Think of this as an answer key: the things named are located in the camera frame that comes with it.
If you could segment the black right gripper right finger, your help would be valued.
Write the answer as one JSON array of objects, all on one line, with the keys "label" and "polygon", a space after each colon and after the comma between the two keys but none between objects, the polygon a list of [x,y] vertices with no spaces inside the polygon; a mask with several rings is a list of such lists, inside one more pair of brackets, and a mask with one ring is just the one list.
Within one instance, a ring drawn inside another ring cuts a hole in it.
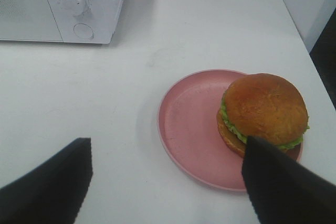
[{"label": "black right gripper right finger", "polygon": [[335,185],[260,137],[248,137],[242,176],[260,223],[335,223]]}]

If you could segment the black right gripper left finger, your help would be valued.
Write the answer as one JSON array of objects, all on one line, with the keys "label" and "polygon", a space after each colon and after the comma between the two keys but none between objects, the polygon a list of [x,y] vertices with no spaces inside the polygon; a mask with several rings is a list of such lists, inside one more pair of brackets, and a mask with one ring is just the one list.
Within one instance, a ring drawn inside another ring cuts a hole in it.
[{"label": "black right gripper left finger", "polygon": [[1,188],[1,223],[74,223],[92,176],[91,139],[77,138]]}]

